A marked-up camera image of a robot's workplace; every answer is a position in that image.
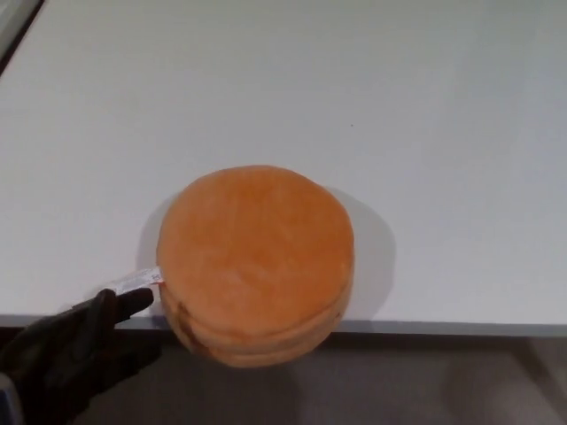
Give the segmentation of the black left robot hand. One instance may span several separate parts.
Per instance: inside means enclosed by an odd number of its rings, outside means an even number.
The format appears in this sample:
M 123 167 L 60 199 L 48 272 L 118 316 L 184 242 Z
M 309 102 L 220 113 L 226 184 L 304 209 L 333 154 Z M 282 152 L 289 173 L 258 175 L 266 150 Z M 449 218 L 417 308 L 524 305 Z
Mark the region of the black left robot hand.
M 131 344 L 115 329 L 153 301 L 149 288 L 104 289 L 24 328 L 1 350 L 1 422 L 68 424 L 95 396 L 157 360 L 158 344 Z

